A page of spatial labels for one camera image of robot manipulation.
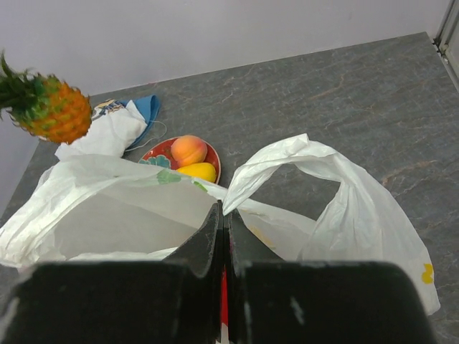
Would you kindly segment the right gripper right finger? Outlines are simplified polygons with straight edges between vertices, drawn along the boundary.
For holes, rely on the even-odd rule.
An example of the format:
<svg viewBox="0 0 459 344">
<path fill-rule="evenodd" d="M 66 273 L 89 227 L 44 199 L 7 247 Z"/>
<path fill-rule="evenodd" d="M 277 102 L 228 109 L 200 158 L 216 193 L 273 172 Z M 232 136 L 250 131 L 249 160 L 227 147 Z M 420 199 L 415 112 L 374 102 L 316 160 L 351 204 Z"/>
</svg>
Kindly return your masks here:
<svg viewBox="0 0 459 344">
<path fill-rule="evenodd" d="M 280 258 L 245 225 L 224 222 L 231 343 L 434 343 L 410 278 L 386 262 Z"/>
</svg>

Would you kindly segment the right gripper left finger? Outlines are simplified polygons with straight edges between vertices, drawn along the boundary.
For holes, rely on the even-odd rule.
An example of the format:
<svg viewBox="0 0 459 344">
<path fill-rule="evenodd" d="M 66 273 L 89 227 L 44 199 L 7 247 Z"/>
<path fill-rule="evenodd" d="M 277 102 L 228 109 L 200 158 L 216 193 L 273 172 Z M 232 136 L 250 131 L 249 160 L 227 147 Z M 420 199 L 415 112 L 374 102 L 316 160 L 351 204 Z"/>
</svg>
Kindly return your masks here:
<svg viewBox="0 0 459 344">
<path fill-rule="evenodd" d="M 221 337 L 222 204 L 165 259 L 48 262 L 1 312 L 3 343 L 215 343 Z"/>
</svg>

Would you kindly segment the red bell pepper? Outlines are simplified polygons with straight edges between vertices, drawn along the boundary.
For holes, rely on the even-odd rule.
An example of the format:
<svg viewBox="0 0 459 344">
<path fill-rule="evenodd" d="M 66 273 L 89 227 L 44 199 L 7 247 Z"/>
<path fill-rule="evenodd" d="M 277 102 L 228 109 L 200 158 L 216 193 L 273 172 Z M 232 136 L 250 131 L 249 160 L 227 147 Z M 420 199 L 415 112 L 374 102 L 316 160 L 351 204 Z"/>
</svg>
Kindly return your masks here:
<svg viewBox="0 0 459 344">
<path fill-rule="evenodd" d="M 226 269 L 223 269 L 222 273 L 222 285 L 221 285 L 221 310 L 220 318 L 223 325 L 228 326 L 229 324 L 229 311 L 228 311 L 228 296 L 227 296 L 227 273 Z"/>
</svg>

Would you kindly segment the white plastic bag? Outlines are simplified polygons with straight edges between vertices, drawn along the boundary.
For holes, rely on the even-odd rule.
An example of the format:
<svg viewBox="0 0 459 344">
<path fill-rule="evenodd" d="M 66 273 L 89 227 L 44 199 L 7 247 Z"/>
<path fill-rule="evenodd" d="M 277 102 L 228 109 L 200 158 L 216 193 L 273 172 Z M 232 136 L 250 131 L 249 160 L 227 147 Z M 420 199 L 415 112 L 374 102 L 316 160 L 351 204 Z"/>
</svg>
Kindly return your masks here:
<svg viewBox="0 0 459 344">
<path fill-rule="evenodd" d="M 317 220 L 252 200 L 294 165 L 339 184 Z M 112 156 L 69 158 L 45 171 L 1 228 L 1 263 L 160 259 L 202 225 L 210 207 L 239 211 L 250 231 L 288 261 L 382 261 L 400 266 L 427 314 L 440 309 L 429 252 L 405 212 L 365 169 L 306 134 L 260 149 L 228 188 Z"/>
</svg>

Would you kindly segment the orange pineapple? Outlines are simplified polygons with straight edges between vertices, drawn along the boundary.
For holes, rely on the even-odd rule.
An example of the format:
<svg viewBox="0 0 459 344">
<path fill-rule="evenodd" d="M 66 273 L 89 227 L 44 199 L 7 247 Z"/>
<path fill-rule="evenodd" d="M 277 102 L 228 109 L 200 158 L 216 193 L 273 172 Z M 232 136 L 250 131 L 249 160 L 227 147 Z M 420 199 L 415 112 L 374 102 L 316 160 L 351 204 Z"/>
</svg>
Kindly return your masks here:
<svg viewBox="0 0 459 344">
<path fill-rule="evenodd" d="M 30 135 L 71 144 L 92 124 L 89 97 L 57 76 L 10 68 L 1 53 L 1 113 Z"/>
</svg>

